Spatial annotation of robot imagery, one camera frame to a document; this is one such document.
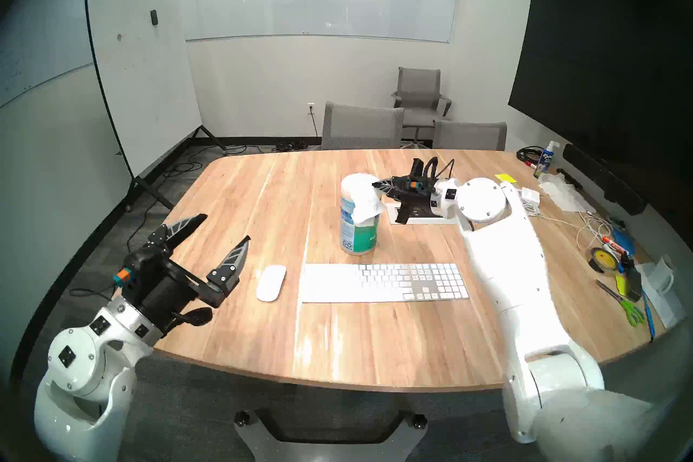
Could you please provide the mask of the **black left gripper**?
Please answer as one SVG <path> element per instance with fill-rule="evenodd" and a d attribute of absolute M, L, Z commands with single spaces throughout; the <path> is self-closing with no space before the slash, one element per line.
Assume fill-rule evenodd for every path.
<path fill-rule="evenodd" d="M 162 224 L 149 244 L 126 255 L 120 269 L 121 295 L 161 332 L 188 323 L 203 326 L 238 285 L 250 246 L 245 236 L 224 260 L 200 280 L 170 260 L 171 253 L 193 235 L 208 215 L 201 213 Z"/>

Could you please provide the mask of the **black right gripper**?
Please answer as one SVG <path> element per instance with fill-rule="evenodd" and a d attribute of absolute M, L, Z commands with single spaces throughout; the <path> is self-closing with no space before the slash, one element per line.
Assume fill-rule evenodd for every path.
<path fill-rule="evenodd" d="M 433 214 L 431 197 L 435 192 L 435 175 L 393 176 L 376 180 L 372 187 L 385 195 L 400 195 L 400 206 L 396 208 L 395 223 L 407 224 L 413 214 Z"/>

